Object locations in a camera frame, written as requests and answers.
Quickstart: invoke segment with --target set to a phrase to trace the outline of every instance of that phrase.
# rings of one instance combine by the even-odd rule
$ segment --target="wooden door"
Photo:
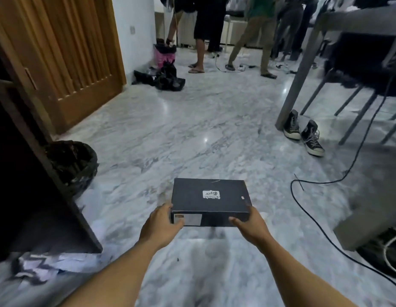
[[[57,133],[122,91],[111,0],[0,0],[0,21]]]

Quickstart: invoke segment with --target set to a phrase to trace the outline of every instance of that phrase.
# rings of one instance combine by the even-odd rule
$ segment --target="shoelace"
[[[291,132],[299,131],[299,125],[296,122],[297,122],[296,118],[294,116],[292,116],[292,119],[290,120],[290,131]]]
[[[310,144],[313,148],[321,148],[321,145],[318,142],[319,138],[320,138],[320,132],[318,130],[316,130],[315,133],[311,133],[309,135],[309,137],[304,141],[304,143],[310,142]]]

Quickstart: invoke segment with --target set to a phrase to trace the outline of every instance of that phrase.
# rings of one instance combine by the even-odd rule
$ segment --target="printed logo on box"
[[[202,191],[202,196],[205,199],[221,199],[219,191]]]

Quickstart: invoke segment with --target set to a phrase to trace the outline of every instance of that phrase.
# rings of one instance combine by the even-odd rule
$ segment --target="black box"
[[[185,226],[232,226],[229,217],[249,218],[252,202],[243,180],[174,180],[171,222],[184,218]]]

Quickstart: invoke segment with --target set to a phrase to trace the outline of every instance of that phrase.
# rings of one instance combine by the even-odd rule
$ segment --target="green shirt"
[[[249,18],[256,16],[273,17],[275,14],[275,0],[252,0]]]

